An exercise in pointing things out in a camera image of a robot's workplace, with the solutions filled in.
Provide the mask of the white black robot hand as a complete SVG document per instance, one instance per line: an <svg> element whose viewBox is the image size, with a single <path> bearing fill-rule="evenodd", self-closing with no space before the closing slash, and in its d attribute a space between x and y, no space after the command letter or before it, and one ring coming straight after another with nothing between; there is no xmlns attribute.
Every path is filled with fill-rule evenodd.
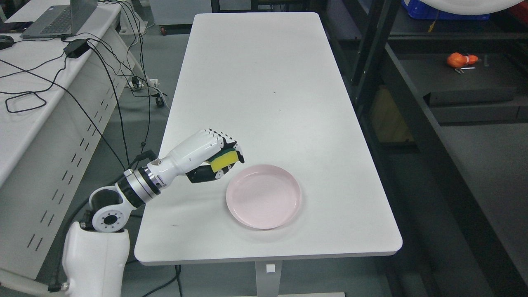
<svg viewBox="0 0 528 297"><path fill-rule="evenodd" d="M213 172L206 161L226 150L236 150L239 162L245 163L241 146L235 139L216 130L200 130L179 143L164 158L147 164L144 171L149 182L158 189L169 186L177 176L186 176L193 184L216 181L225 176L235 163Z"/></svg>

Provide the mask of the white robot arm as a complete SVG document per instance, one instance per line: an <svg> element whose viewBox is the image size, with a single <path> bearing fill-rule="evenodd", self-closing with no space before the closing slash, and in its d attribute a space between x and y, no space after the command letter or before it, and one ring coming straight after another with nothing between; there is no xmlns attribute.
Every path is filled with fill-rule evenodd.
<svg viewBox="0 0 528 297"><path fill-rule="evenodd" d="M132 212L160 194L148 167L126 169L109 186L94 190L81 221L64 234L61 264L49 292L66 297L119 297L130 253L126 224Z"/></svg>

